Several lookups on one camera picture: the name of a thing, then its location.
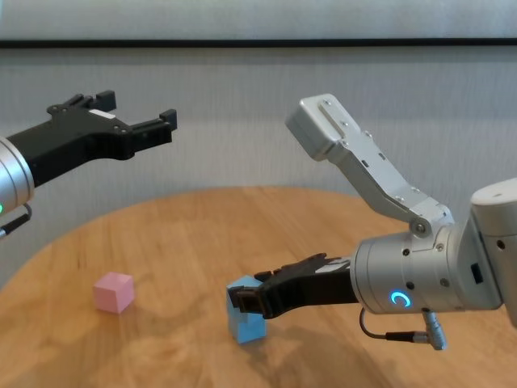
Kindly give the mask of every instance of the round table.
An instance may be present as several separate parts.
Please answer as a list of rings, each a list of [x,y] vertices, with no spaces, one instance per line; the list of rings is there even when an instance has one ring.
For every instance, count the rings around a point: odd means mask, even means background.
[[[359,198],[299,188],[191,192],[111,213],[43,249],[0,292],[0,386],[515,387],[504,309],[441,314],[443,352],[368,338],[359,305],[300,308],[267,321],[265,339],[233,340],[227,284],[405,229]],[[120,315],[93,304],[110,271],[135,280]],[[370,315],[368,326],[423,321]]]

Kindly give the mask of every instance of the gray wall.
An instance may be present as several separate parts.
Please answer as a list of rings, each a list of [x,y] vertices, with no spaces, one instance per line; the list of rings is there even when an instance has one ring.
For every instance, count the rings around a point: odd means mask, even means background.
[[[157,196],[255,184],[353,193],[283,124],[299,99],[326,92],[411,183],[464,219],[475,189],[517,175],[516,62],[517,48],[505,47],[0,51],[2,135],[105,89],[122,120],[176,108],[180,125],[171,145],[39,188],[34,221],[0,244],[0,284],[67,230]]]
[[[503,38],[515,18],[515,0],[4,0],[0,40]]]

